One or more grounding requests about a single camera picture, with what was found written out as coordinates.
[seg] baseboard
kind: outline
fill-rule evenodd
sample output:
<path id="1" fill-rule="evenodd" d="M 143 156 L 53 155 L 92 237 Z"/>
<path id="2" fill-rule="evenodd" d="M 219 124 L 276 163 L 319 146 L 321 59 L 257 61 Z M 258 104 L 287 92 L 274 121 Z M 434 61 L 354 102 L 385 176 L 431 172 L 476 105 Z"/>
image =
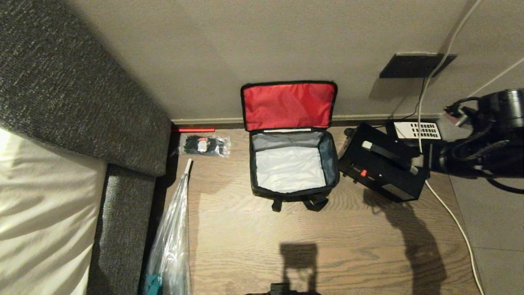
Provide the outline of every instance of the baseboard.
<path id="1" fill-rule="evenodd" d="M 353 126 L 361 122 L 372 125 L 381 125 L 391 119 L 401 119 L 409 114 L 395 114 L 393 117 L 389 114 L 370 114 L 370 115 L 334 115 L 332 120 L 333 126 Z M 424 120 L 436 121 L 441 113 L 427 113 L 421 116 Z M 179 127 L 199 127 L 209 126 L 217 129 L 243 129 L 244 118 L 208 118 L 208 119 L 172 119 L 176 126 Z"/>

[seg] wall socket plate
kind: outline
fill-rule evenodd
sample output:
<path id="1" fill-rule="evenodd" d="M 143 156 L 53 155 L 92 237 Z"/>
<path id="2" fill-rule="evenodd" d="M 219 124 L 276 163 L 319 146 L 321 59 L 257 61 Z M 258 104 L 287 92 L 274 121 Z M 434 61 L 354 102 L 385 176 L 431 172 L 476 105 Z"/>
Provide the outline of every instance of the wall socket plate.
<path id="1" fill-rule="evenodd" d="M 424 78 L 439 65 L 443 57 L 444 54 L 395 54 L 380 72 L 379 78 Z M 456 57 L 456 54 L 448 55 L 442 67 L 433 77 L 437 76 Z"/>

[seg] white pillow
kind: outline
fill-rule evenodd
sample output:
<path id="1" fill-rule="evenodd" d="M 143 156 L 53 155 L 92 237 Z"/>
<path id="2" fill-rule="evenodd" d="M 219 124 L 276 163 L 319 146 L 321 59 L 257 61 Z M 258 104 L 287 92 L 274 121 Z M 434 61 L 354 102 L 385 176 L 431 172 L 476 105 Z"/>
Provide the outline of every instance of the white pillow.
<path id="1" fill-rule="evenodd" d="M 107 163 L 0 129 L 0 294 L 85 294 Z"/>

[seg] open cooler bag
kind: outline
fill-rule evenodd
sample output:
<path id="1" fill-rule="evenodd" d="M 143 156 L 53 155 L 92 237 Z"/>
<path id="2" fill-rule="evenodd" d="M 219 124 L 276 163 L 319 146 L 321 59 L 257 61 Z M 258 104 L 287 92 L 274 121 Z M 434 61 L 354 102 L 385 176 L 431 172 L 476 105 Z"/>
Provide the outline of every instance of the open cooler bag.
<path id="1" fill-rule="evenodd" d="M 326 131 L 337 86 L 327 81 L 247 84 L 241 89 L 249 131 L 251 188 L 256 196 L 304 202 L 320 211 L 339 183 L 337 152 Z"/>

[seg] gray sofa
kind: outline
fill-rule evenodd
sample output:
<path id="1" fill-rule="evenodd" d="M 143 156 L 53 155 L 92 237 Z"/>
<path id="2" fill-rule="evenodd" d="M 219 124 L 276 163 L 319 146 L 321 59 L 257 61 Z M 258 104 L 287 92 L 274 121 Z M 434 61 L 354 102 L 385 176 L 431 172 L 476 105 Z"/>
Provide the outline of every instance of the gray sofa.
<path id="1" fill-rule="evenodd" d="M 88 294 L 137 293 L 170 120 L 61 1 L 2 1 L 0 40 L 0 126 L 109 162 Z"/>

